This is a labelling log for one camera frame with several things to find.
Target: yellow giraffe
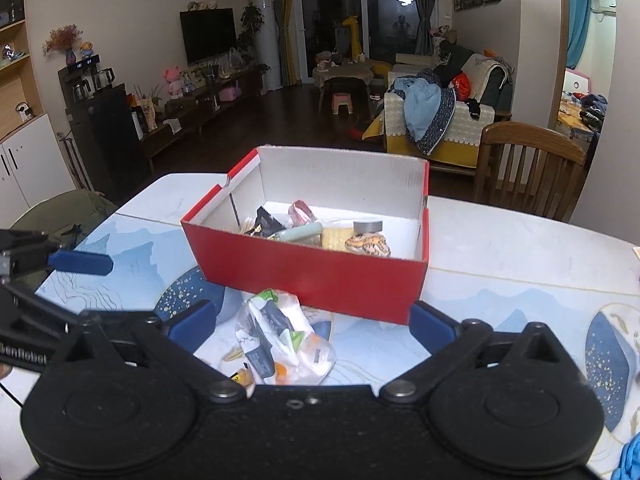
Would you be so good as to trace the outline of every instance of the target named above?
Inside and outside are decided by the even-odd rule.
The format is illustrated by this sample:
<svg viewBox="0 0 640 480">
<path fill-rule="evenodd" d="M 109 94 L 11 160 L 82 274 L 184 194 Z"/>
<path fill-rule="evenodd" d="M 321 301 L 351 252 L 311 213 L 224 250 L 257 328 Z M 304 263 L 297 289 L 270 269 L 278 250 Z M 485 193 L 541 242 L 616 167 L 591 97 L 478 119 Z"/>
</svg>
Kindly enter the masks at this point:
<svg viewBox="0 0 640 480">
<path fill-rule="evenodd" d="M 362 45 L 360 44 L 360 27 L 358 26 L 358 17 L 357 16 L 349 16 L 346 20 L 342 22 L 345 27 L 349 27 L 351 29 L 351 59 L 356 61 L 358 59 L 358 54 L 362 54 Z M 380 76 L 387 83 L 387 74 L 391 70 L 391 65 L 384 61 L 374 61 L 373 67 L 371 71 Z"/>
</svg>

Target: duck figurine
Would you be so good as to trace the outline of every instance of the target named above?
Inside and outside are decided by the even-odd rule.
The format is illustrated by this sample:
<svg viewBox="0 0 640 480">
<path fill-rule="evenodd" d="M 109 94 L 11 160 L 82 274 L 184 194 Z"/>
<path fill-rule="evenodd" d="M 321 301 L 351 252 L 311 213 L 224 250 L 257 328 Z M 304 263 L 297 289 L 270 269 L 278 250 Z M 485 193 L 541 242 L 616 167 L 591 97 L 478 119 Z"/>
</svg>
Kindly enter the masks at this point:
<svg viewBox="0 0 640 480">
<path fill-rule="evenodd" d="M 90 41 L 85 41 L 80 46 L 80 54 L 82 55 L 82 59 L 88 59 L 94 54 L 94 44 Z"/>
</svg>

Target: red box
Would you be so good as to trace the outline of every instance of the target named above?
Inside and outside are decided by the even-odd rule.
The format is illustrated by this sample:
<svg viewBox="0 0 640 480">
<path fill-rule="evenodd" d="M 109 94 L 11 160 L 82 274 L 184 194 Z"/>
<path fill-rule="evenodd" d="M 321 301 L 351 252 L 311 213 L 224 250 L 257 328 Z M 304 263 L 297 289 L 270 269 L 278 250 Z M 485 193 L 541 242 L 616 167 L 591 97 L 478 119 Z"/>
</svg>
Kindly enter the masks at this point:
<svg viewBox="0 0 640 480">
<path fill-rule="evenodd" d="M 263 146 L 182 219 L 207 280 L 247 292 L 276 288 L 301 304 L 406 324 L 429 258 L 429 164 L 387 153 Z M 391 258 L 241 234 L 264 206 L 304 200 L 320 221 L 382 219 Z"/>
</svg>

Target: olive green cloth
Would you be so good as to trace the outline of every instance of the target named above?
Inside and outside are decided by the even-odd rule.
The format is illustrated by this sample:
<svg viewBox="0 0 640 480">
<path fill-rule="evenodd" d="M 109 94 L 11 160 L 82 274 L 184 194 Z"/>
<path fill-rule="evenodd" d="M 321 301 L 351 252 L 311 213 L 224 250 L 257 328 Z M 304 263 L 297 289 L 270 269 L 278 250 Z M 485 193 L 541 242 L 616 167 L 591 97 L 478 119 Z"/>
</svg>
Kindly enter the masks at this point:
<svg viewBox="0 0 640 480">
<path fill-rule="evenodd" d="M 93 191 L 76 189 L 32 207 L 11 229 L 45 232 L 66 249 L 75 249 L 116 209 L 117 206 Z M 40 270 L 19 280 L 36 291 L 50 273 Z"/>
</svg>

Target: white cabinet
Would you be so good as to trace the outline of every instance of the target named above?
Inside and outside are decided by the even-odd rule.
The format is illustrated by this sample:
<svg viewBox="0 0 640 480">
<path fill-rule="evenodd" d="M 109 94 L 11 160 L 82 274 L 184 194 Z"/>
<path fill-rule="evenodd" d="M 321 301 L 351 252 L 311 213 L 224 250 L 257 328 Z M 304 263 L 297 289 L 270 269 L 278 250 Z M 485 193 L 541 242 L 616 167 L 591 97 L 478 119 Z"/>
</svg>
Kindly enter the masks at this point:
<svg viewBox="0 0 640 480">
<path fill-rule="evenodd" d="M 3 141 L 2 154 L 29 207 L 76 188 L 47 115 Z"/>
<path fill-rule="evenodd" d="M 29 206 L 22 195 L 4 153 L 0 150 L 0 229 L 8 229 L 27 212 Z"/>
</svg>

